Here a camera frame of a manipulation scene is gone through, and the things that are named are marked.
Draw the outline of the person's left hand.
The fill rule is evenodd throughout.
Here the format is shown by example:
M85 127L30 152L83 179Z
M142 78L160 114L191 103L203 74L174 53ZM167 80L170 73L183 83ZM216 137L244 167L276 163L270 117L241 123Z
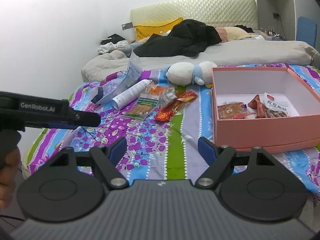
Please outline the person's left hand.
M11 201L15 189L15 176L21 162L19 148L13 149L5 157L6 166L1 170L1 209L7 208Z

